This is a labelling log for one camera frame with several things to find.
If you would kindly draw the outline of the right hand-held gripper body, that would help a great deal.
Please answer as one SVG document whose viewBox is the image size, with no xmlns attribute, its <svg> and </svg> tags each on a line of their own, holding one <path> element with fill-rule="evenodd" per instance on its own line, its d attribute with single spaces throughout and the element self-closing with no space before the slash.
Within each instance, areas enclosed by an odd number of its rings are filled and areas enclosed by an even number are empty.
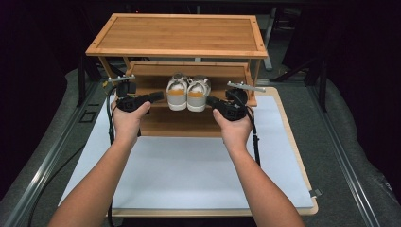
<svg viewBox="0 0 401 227">
<path fill-rule="evenodd" d="M 219 110 L 223 117 L 229 121 L 237 121 L 247 115 L 249 92 L 266 92 L 265 88 L 253 87 L 244 82 L 229 81 L 227 85 L 229 89 L 225 91 L 226 99 L 220 101 Z"/>
</svg>

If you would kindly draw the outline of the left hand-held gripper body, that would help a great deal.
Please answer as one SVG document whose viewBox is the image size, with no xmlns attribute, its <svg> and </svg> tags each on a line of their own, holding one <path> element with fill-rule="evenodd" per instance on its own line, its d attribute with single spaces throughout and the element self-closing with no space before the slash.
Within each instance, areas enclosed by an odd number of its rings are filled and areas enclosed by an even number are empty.
<svg viewBox="0 0 401 227">
<path fill-rule="evenodd" d="M 115 82 L 115 94 L 117 97 L 116 106 L 119 110 L 127 113 L 136 111 L 142 104 L 148 101 L 148 95 L 136 95 L 136 83 L 131 82 L 131 77 L 119 77 L 109 79 L 109 82 Z"/>
</svg>

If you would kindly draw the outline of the wooden three-tier shoe rack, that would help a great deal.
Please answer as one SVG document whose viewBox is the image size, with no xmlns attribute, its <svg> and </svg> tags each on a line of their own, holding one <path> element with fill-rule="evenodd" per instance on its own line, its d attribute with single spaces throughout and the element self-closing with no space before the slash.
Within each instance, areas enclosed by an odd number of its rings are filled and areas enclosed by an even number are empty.
<svg viewBox="0 0 401 227">
<path fill-rule="evenodd" d="M 211 80 L 213 96 L 225 98 L 227 82 L 255 85 L 267 56 L 256 18 L 248 15 L 115 13 L 86 50 L 116 76 L 111 57 L 124 60 L 137 93 L 166 89 L 177 72 Z"/>
</svg>

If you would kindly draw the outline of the white foam mat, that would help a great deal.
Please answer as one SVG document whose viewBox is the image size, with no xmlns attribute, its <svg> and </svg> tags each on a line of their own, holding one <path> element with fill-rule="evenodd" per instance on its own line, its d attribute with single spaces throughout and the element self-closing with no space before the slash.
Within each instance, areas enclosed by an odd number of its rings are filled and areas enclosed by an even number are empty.
<svg viewBox="0 0 401 227">
<path fill-rule="evenodd" d="M 278 102 L 258 96 L 254 109 L 262 169 L 297 208 L 313 206 Z M 114 209 L 216 210 L 249 208 L 219 137 L 142 135 L 113 196 Z"/>
</svg>

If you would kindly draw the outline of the person's right hand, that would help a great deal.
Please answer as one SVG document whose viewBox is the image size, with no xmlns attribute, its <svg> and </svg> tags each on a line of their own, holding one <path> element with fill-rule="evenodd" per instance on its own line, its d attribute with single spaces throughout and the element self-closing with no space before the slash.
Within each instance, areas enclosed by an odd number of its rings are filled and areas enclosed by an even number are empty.
<svg viewBox="0 0 401 227">
<path fill-rule="evenodd" d="M 221 128 L 223 144 L 230 153 L 245 150 L 252 130 L 252 124 L 248 116 L 229 121 L 222 116 L 219 110 L 213 110 L 213 117 Z"/>
</svg>

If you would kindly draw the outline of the person's left hand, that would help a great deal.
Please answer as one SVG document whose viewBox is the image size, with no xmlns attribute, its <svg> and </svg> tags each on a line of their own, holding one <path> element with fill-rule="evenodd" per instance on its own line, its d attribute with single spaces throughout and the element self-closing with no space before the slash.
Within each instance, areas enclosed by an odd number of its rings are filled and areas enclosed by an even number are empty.
<svg viewBox="0 0 401 227">
<path fill-rule="evenodd" d="M 114 101 L 112 103 L 112 111 L 115 130 L 115 143 L 132 147 L 138 138 L 138 132 L 142 118 L 149 110 L 150 103 L 148 101 L 131 113 L 119 110 L 116 107 L 116 102 Z"/>
</svg>

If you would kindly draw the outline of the grey metal rail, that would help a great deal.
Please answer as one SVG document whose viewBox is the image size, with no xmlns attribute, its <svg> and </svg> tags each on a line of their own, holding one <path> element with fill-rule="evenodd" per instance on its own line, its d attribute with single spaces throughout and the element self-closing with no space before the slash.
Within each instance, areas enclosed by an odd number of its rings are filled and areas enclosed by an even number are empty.
<svg viewBox="0 0 401 227">
<path fill-rule="evenodd" d="M 319 102 L 318 91 L 315 87 L 306 87 L 309 95 L 311 96 L 314 106 L 317 108 L 320 118 L 329 134 L 330 140 L 334 146 L 334 154 L 337 162 L 339 163 L 341 172 L 347 182 L 347 185 L 351 191 L 354 201 L 357 205 L 357 209 L 360 212 L 362 219 L 364 220 L 366 227 L 381 227 L 379 220 L 373 210 L 372 205 L 367 199 L 366 193 L 361 186 L 359 178 L 348 158 L 348 155 L 340 141 L 340 138 L 330 120 L 328 113 L 326 113 L 322 104 Z"/>
<path fill-rule="evenodd" d="M 67 88 L 39 146 L 0 201 L 0 227 L 44 227 L 77 165 L 105 100 L 101 84 L 91 82 L 78 107 L 78 89 Z"/>
</svg>

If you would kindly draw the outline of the grey metal stand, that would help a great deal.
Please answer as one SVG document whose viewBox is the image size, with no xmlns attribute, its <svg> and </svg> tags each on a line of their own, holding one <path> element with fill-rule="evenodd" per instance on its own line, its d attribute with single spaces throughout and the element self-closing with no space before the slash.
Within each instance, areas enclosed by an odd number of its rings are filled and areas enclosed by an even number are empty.
<svg viewBox="0 0 401 227">
<path fill-rule="evenodd" d="M 270 10 L 270 13 L 268 14 L 268 17 L 267 17 L 266 32 L 264 35 L 264 38 L 265 38 L 264 45 L 266 47 L 266 51 L 268 54 L 268 56 L 264 59 L 264 65 L 265 65 L 265 69 L 269 72 L 273 70 L 269 49 L 270 49 L 271 33 L 273 31 L 275 20 L 276 20 L 276 12 L 277 12 L 277 8 L 272 8 Z"/>
</svg>

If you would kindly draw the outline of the black stand leg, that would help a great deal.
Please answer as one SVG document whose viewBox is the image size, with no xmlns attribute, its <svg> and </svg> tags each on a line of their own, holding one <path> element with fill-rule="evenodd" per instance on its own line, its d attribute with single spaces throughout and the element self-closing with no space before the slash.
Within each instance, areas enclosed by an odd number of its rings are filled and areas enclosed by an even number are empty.
<svg viewBox="0 0 401 227">
<path fill-rule="evenodd" d="M 80 107 L 86 98 L 86 73 L 84 68 L 84 57 L 78 60 L 78 104 Z"/>
<path fill-rule="evenodd" d="M 327 75 L 326 75 L 326 61 L 322 61 L 321 63 L 321 73 L 319 76 L 320 84 L 319 84 L 319 105 L 323 112 L 326 112 L 326 83 L 327 83 Z"/>
</svg>

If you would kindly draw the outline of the beige and white sneaker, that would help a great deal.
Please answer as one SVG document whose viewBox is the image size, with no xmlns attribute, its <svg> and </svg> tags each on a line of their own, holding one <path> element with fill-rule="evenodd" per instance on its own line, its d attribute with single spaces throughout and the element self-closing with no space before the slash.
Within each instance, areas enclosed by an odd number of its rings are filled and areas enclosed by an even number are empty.
<svg viewBox="0 0 401 227">
<path fill-rule="evenodd" d="M 191 112 L 203 112 L 206 98 L 211 92 L 211 82 L 208 77 L 196 76 L 189 80 L 187 89 L 187 109 Z"/>
<path fill-rule="evenodd" d="M 183 74 L 174 75 L 166 87 L 167 104 L 172 111 L 182 111 L 187 104 L 188 78 Z"/>
</svg>

